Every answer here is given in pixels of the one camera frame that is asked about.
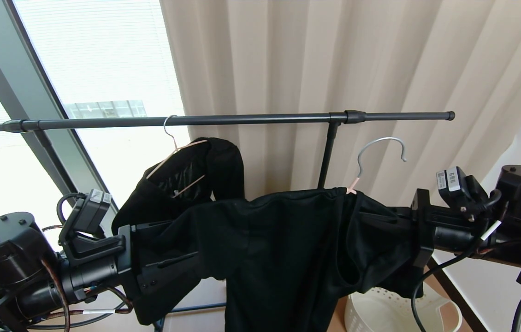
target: brown floor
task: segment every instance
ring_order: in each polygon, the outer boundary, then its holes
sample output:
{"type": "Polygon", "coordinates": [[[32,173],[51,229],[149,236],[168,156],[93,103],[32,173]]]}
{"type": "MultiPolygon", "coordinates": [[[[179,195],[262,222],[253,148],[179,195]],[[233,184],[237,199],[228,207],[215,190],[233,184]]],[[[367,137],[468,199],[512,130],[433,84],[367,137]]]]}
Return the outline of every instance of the brown floor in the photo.
{"type": "MultiPolygon", "coordinates": [[[[443,287],[439,284],[435,277],[430,277],[427,279],[426,283],[431,286],[435,292],[440,295],[448,298],[447,293],[444,291],[443,287]]],[[[343,297],[338,301],[338,305],[336,307],[336,311],[334,311],[334,315],[332,316],[332,320],[330,321],[330,326],[328,326],[327,332],[346,332],[347,329],[344,327],[344,309],[347,306],[347,298],[343,297]]],[[[443,315],[443,323],[447,326],[455,326],[457,323],[457,313],[455,313],[455,309],[450,305],[444,305],[441,308],[441,315],[443,315]]],[[[469,327],[468,323],[463,320],[461,324],[461,328],[459,328],[459,332],[473,332],[469,327]]]]}

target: white plastic basket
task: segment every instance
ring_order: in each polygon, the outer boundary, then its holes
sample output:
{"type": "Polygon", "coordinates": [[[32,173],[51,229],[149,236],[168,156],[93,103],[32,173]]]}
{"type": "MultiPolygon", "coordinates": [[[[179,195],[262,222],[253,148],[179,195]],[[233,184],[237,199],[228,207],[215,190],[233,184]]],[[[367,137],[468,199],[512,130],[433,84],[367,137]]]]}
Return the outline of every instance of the white plastic basket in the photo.
{"type": "MultiPolygon", "coordinates": [[[[429,285],[424,285],[424,296],[416,300],[416,309],[422,324],[431,332],[456,332],[463,322],[459,307],[440,296],[429,285]],[[448,303],[454,305],[458,315],[457,326],[444,330],[440,308],[448,303]]],[[[418,332],[412,316],[410,300],[383,288],[371,288],[365,294],[349,296],[344,315],[347,332],[418,332]]]]}

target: curtain fold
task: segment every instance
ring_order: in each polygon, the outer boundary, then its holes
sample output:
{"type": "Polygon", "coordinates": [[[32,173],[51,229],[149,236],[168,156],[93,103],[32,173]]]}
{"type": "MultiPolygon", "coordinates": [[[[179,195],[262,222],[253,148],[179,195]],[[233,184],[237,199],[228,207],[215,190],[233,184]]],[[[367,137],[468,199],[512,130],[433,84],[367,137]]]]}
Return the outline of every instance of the curtain fold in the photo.
{"type": "MultiPolygon", "coordinates": [[[[161,0],[185,115],[444,112],[447,121],[339,128],[326,187],[384,204],[435,193],[435,172],[482,179],[521,125],[521,1],[161,0]]],[[[314,188],[327,124],[193,126],[240,147],[246,196],[314,188]]]]}

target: black jacket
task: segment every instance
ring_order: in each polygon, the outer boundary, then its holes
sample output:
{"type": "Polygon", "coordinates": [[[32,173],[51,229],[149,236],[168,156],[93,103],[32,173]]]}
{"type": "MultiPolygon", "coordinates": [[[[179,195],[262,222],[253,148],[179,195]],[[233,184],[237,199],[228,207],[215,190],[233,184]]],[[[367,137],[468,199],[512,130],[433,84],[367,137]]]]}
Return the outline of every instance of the black jacket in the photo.
{"type": "Polygon", "coordinates": [[[227,332],[325,332],[347,294],[382,286],[409,297],[423,273],[413,235],[364,222],[370,213],[396,217],[345,188],[193,206],[137,239],[161,261],[185,259],[164,267],[158,296],[134,299],[136,315],[151,324],[208,277],[227,279],[227,332]]]}
{"type": "Polygon", "coordinates": [[[113,219],[111,231],[117,234],[122,225],[139,225],[171,220],[191,206],[216,200],[244,198],[244,165],[240,150],[230,141],[220,138],[207,140],[181,149],[149,178],[156,166],[151,166],[136,185],[128,200],[113,219]],[[201,176],[205,176],[180,196],[180,191],[201,176]]]}

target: metal hanger hook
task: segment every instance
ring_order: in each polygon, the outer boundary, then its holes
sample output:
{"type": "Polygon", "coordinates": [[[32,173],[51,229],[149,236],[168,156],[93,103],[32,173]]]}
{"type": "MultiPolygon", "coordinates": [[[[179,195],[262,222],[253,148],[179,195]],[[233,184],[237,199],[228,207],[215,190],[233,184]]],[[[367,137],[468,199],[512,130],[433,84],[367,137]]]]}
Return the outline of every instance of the metal hanger hook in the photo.
{"type": "Polygon", "coordinates": [[[357,156],[357,163],[359,164],[359,174],[357,175],[357,178],[360,178],[361,177],[361,173],[363,173],[363,167],[361,165],[361,155],[365,152],[365,150],[370,146],[372,145],[373,143],[377,143],[379,141],[386,141],[387,139],[390,139],[392,141],[398,141],[398,143],[400,143],[400,145],[402,145],[402,154],[400,155],[400,158],[402,159],[402,161],[406,162],[407,159],[406,157],[404,157],[404,154],[405,154],[405,150],[406,150],[406,145],[404,144],[404,141],[402,141],[401,139],[397,138],[397,137],[382,137],[382,138],[378,138],[378,139],[375,139],[373,141],[370,141],[369,143],[367,143],[362,149],[361,151],[359,151],[359,156],[357,156]]]}
{"type": "Polygon", "coordinates": [[[178,150],[178,145],[177,145],[177,140],[174,139],[174,136],[170,135],[168,133],[168,131],[166,131],[166,121],[168,121],[168,119],[172,118],[173,116],[176,116],[176,115],[171,115],[171,116],[167,116],[166,119],[164,119],[164,123],[162,124],[163,128],[164,128],[164,132],[166,133],[166,135],[172,137],[172,142],[174,143],[174,151],[178,150]]]}

